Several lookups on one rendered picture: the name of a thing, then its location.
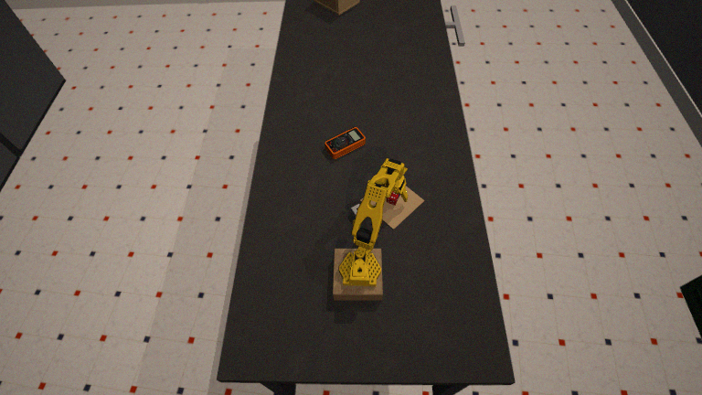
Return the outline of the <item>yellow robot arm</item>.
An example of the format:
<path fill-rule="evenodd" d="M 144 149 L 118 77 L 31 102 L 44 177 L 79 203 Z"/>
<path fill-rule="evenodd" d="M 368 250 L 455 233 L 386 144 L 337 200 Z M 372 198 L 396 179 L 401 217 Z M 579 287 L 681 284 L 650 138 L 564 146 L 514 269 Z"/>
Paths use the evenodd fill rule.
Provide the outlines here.
<path fill-rule="evenodd" d="M 387 158 L 378 173 L 371 180 L 368 180 L 364 198 L 357 209 L 356 218 L 352 224 L 353 242 L 358 248 L 354 251 L 354 255 L 349 252 L 339 265 L 343 285 L 349 285 L 349 278 L 364 278 L 369 279 L 369 286 L 377 286 L 381 267 L 373 253 L 370 252 L 378 238 L 385 200 L 390 197 L 396 182 L 402 178 L 403 173 L 403 163 Z M 385 184 L 387 187 L 380 184 Z M 375 206 L 371 205 L 371 200 L 377 202 Z M 360 228 L 366 217 L 371 219 L 372 232 Z"/>

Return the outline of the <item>orange digital multimeter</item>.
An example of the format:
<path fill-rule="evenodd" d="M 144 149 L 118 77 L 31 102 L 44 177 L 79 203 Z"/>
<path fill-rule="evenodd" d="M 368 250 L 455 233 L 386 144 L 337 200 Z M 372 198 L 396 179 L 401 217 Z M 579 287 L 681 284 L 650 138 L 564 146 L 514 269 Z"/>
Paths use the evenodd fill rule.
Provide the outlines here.
<path fill-rule="evenodd" d="M 366 143 L 366 137 L 354 127 L 324 142 L 325 150 L 336 159 Z"/>

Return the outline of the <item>peach flat mat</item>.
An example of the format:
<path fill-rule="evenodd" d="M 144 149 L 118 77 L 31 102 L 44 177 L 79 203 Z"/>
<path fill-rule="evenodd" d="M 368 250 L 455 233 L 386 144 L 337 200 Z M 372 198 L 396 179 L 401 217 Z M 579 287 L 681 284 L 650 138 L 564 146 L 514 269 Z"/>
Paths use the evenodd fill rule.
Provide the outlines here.
<path fill-rule="evenodd" d="M 392 229 L 395 229 L 406 217 L 408 217 L 424 200 L 414 193 L 411 189 L 405 186 L 408 200 L 404 202 L 402 196 L 396 205 L 389 204 L 387 198 L 383 207 L 382 220 L 387 223 Z"/>

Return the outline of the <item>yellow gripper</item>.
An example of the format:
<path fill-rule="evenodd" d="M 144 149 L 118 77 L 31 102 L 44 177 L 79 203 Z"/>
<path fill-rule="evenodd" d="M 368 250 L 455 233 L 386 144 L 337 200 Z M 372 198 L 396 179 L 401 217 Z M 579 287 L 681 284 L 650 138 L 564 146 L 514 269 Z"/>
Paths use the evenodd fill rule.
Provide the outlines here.
<path fill-rule="evenodd" d="M 394 190 L 393 190 L 394 193 L 399 194 L 399 195 L 402 196 L 404 202 L 407 202 L 407 200 L 408 200 L 408 194 L 407 194 L 407 191 L 406 191 L 406 188 L 405 188 L 405 186 L 406 186 L 406 179 L 405 179 L 405 177 L 404 177 L 404 174 L 406 173 L 407 170 L 408 170 L 408 168 L 405 168 L 405 167 L 404 167 L 403 176 L 402 176 L 402 178 L 401 178 L 400 180 L 398 180 L 398 181 L 396 182 L 395 188 L 394 188 Z"/>

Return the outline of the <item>red die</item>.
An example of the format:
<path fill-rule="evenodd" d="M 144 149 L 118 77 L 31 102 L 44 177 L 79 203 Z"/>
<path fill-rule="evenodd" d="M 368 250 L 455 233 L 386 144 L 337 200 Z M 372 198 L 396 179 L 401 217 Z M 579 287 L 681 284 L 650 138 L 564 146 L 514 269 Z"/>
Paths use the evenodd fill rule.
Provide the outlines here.
<path fill-rule="evenodd" d="M 394 193 L 394 191 L 391 193 L 390 197 L 387 198 L 387 202 L 392 205 L 396 205 L 397 201 L 399 199 L 399 194 Z"/>

